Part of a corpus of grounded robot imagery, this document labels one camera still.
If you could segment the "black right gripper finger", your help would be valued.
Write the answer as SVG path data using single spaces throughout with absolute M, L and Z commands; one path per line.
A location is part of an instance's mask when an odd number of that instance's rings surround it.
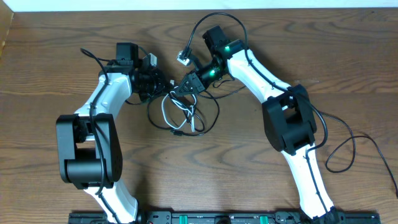
M 188 73 L 184 76 L 179 85 L 179 90 L 196 90 L 197 89 L 196 73 Z
M 197 88 L 194 86 L 191 86 L 191 84 L 181 84 L 174 89 L 174 92 L 177 96 L 198 94 Z

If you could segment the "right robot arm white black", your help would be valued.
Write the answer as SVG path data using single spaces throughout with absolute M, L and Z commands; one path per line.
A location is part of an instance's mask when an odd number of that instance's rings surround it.
M 189 46 L 177 55 L 183 65 L 195 66 L 179 84 L 177 96 L 204 92 L 223 75 L 242 82 L 262 105 L 266 137 L 290 167 L 301 211 L 310 223 L 339 223 L 339 214 L 326 192 L 315 154 L 315 118 L 321 114 L 311 104 L 306 89 L 279 80 L 258 61 L 246 40 L 229 40 L 220 26 L 207 30 L 203 40 L 211 54 L 207 65 L 198 61 Z

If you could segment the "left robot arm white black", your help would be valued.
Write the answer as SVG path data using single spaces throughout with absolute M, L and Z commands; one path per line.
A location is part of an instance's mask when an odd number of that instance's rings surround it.
M 72 114 L 56 120 L 60 176 L 65 183 L 91 195 L 101 212 L 71 212 L 69 223 L 147 223 L 147 215 L 121 178 L 123 156 L 115 120 L 128 99 L 137 94 L 141 102 L 167 88 L 153 54 L 132 42 L 118 42 L 113 59 L 81 53 L 100 66 L 98 85 Z

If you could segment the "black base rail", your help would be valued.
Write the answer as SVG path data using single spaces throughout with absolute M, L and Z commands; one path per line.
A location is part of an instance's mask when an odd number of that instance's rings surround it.
M 342 224 L 381 223 L 376 213 L 345 213 L 335 215 L 336 222 Z M 70 213 L 67 223 L 111 223 L 105 213 Z M 176 212 L 146 212 L 137 216 L 137 220 L 130 223 L 145 224 L 270 224 L 270 223 L 327 223 L 324 220 L 310 221 L 300 212 L 275 213 L 176 213 Z

